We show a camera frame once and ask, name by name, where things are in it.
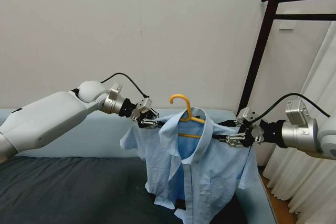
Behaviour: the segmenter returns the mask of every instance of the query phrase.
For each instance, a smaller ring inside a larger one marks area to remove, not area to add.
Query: yellow hanger
[[[183,95],[183,94],[174,94],[174,95],[172,95],[172,96],[169,98],[169,102],[170,102],[170,104],[173,104],[173,101],[174,101],[175,98],[182,98],[182,99],[185,101],[186,105],[187,105],[187,113],[188,113],[188,117],[187,117],[187,118],[181,118],[181,119],[180,119],[181,122],[188,122],[188,121],[192,120],[192,121],[195,121],[195,122],[198,122],[198,123],[203,123],[203,124],[205,123],[204,120],[199,119],[199,118],[195,118],[195,117],[193,117],[193,115],[191,114],[190,101],[189,101],[188,97],[186,97],[186,96]],[[179,133],[178,135],[179,135],[179,136],[184,136],[184,137],[201,138],[201,136],[199,136],[199,135],[193,135],[193,134]]]
[[[195,122],[198,122],[198,123],[203,123],[203,124],[205,123],[204,120],[199,119],[199,118],[195,118],[191,114],[190,101],[189,101],[188,97],[186,97],[183,94],[174,94],[169,98],[170,104],[173,104],[175,98],[182,98],[185,101],[185,103],[187,104],[188,117],[187,118],[181,118],[180,119],[181,122],[188,122],[188,121],[192,120],[192,121],[195,121]]]

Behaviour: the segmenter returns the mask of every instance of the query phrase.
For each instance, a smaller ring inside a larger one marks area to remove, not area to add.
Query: dark gray bedsheet
[[[0,165],[0,223],[182,223],[153,204],[145,182],[139,158],[15,157]],[[245,223],[231,208],[217,223]]]

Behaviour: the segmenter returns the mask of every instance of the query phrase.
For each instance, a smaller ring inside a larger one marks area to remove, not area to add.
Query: hanger hook
[[[172,95],[169,98],[170,104],[173,104],[175,98],[182,98],[185,101],[186,105],[187,105],[188,117],[187,118],[181,118],[180,121],[181,122],[188,122],[188,121],[190,121],[190,119],[192,117],[192,114],[191,114],[190,101],[189,101],[188,97],[186,97],[183,94],[174,94],[174,95]]]

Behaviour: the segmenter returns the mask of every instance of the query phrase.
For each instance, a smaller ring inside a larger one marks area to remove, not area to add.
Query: black cable
[[[110,80],[112,77],[114,77],[114,76],[116,76],[116,75],[118,75],[118,74],[120,74],[120,75],[122,75],[122,76],[125,76],[127,79],[129,79],[129,80],[131,81],[131,83],[137,88],[137,90],[142,94],[142,96],[143,96],[144,98],[148,98],[148,97],[149,97],[149,95],[144,94],[144,93],[141,91],[141,89],[138,87],[138,85],[136,85],[135,82],[134,82],[134,81],[133,81],[127,74],[125,74],[125,73],[114,73],[114,74],[111,75],[109,78],[107,78],[107,79],[101,81],[100,83],[104,83],[104,82]]]
[[[299,94],[299,93],[289,93],[284,95],[283,97],[281,97],[278,101],[276,101],[271,107],[268,108],[268,110],[266,110],[263,114],[261,114],[260,116],[258,116],[257,118],[255,118],[254,120],[250,121],[250,124],[253,124],[255,122],[257,122],[258,120],[262,119],[265,115],[267,115],[272,109],[274,109],[274,107],[276,105],[278,105],[283,99],[290,97],[291,95],[297,95],[298,97],[301,97],[303,99],[305,99],[307,102],[309,102],[311,105],[313,105],[317,110],[319,110],[323,115],[325,115],[326,117],[330,117],[330,115],[325,112],[323,109],[321,109],[320,107],[318,107],[314,102],[312,102],[310,99],[308,99],[307,97],[305,97],[303,94]]]

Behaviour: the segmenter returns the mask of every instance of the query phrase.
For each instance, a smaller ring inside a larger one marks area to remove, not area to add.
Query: light blue shirt
[[[234,134],[237,128],[215,124],[202,109],[192,108],[205,124],[179,122],[186,112],[158,119],[161,129],[133,126],[121,139],[124,149],[137,148],[146,161],[148,192],[156,194],[155,204],[174,209],[177,198],[185,199],[186,210],[176,211],[184,223],[209,223],[231,200],[238,187],[245,189],[258,181],[255,153],[250,148],[229,147],[213,134]],[[201,135],[201,138],[178,136]]]

